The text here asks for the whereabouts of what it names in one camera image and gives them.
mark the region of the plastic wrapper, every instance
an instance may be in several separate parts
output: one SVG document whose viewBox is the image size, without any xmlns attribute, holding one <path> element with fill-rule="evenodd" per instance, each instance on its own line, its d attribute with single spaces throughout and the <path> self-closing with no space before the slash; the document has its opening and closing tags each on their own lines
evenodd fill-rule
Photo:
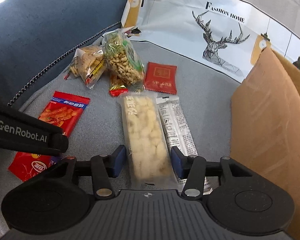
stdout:
<svg viewBox="0 0 300 240">
<path fill-rule="evenodd" d="M 107 65 L 128 86 L 143 90 L 144 67 L 140 57 L 124 33 L 115 31 L 105 36 Z"/>
<path fill-rule="evenodd" d="M 120 79 L 116 74 L 110 74 L 110 89 L 109 93 L 112 97 L 117 97 L 118 95 L 128 92 L 128 89 L 124 85 L 122 79 Z"/>
<path fill-rule="evenodd" d="M 155 97 L 125 93 L 119 98 L 132 188 L 140 189 L 147 183 L 177 189 Z"/>
<path fill-rule="evenodd" d="M 93 88 L 105 69 L 106 63 L 102 48 L 90 45 L 75 51 L 65 79 L 68 79 L 71 74 L 74 78 L 80 76 L 88 88 Z"/>
<path fill-rule="evenodd" d="M 148 63 L 145 88 L 147 90 L 176 94 L 176 76 L 177 66 Z"/>
<path fill-rule="evenodd" d="M 185 156 L 198 155 L 180 105 L 179 97 L 170 96 L 157 98 L 156 102 L 169 151 L 173 146 L 177 146 Z M 186 179 L 177 178 L 177 180 L 179 183 L 178 190 L 182 191 L 186 184 Z M 211 186 L 209 180 L 205 178 L 203 194 L 209 194 L 210 192 Z"/>
<path fill-rule="evenodd" d="M 90 99 L 56 91 L 39 116 L 39 120 L 59 126 L 69 137 Z M 60 160 L 60 157 L 17 152 L 9 170 L 22 181 L 39 174 Z"/>
</svg>

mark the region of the red snack packet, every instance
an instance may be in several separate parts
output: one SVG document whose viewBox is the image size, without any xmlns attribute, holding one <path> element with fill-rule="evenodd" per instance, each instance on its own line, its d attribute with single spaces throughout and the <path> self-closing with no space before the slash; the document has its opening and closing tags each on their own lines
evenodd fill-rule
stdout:
<svg viewBox="0 0 300 240">
<path fill-rule="evenodd" d="M 69 137 L 90 99 L 56 91 L 39 116 L 39 120 L 59 126 Z M 60 157 L 17 152 L 9 170 L 26 181 L 60 160 Z"/>
<path fill-rule="evenodd" d="M 176 71 L 177 66 L 148 62 L 145 88 L 148 90 L 176 95 Z"/>
<path fill-rule="evenodd" d="M 120 94 L 128 92 L 124 82 L 116 74 L 110 74 L 110 89 L 109 93 L 112 97 L 117 97 Z"/>
</svg>

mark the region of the gray fabric surface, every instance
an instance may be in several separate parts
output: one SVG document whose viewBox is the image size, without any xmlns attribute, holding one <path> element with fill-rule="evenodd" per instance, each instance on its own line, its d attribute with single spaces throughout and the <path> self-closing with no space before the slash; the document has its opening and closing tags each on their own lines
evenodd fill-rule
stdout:
<svg viewBox="0 0 300 240">
<path fill-rule="evenodd" d="M 229 155 L 230 98 L 239 83 L 200 63 L 148 42 L 134 42 L 133 45 L 145 65 L 152 61 L 178 66 L 178 95 L 199 155 L 208 161 L 218 161 L 221 156 Z M 63 76 L 61 73 L 35 92 L 21 111 L 38 117 L 56 90 L 89 97 L 90 104 L 74 128 L 69 138 L 69 149 L 63 157 L 74 155 L 79 161 L 83 161 L 94 155 L 111 153 L 118 144 L 124 143 L 124 137 L 121 108 L 117 99 L 111 98 L 108 93 L 108 75 L 104 74 L 92 90 L 87 89 L 79 78 L 65 81 Z M 7 170 L 14 155 L 14 152 L 0 149 L 0 205 L 4 195 L 21 183 Z M 117 179 L 111 179 L 111 183 L 116 192 L 121 188 L 130 188 L 127 166 Z M 80 187 L 91 193 L 90 178 L 81 178 Z M 0 211 L 0 232 L 7 230 Z"/>
<path fill-rule="evenodd" d="M 49 63 L 121 20 L 127 0 L 5 0 L 0 4 L 0 97 L 8 103 Z M 72 53 L 32 85 L 22 104 L 70 63 Z"/>
</svg>

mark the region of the cardboard box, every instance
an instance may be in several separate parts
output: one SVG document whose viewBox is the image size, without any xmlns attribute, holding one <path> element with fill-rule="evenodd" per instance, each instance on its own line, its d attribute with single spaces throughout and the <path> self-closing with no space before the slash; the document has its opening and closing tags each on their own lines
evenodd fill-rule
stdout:
<svg viewBox="0 0 300 240">
<path fill-rule="evenodd" d="M 230 156 L 292 196 L 300 240 L 300 71 L 265 48 L 231 101 Z"/>
</svg>

